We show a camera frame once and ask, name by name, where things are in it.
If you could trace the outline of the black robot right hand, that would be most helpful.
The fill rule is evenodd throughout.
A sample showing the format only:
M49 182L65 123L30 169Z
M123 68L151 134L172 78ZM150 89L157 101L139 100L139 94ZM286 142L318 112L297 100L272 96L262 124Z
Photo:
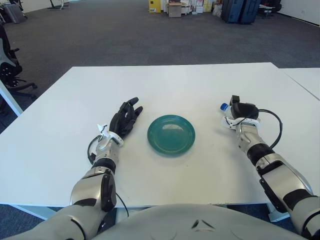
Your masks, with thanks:
M259 109L252 103L240 102L239 96L232 95L225 115L232 120L238 118L257 120L259 117Z

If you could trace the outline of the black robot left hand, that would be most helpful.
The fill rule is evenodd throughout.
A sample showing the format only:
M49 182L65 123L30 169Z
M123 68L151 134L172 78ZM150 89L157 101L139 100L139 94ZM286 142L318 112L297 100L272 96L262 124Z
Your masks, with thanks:
M122 139L132 131L138 116L143 111L142 106L139 106L136 109L134 108L134 105L138 101L139 98L134 97L120 106L118 112L115 113L110 122L109 131L117 134Z

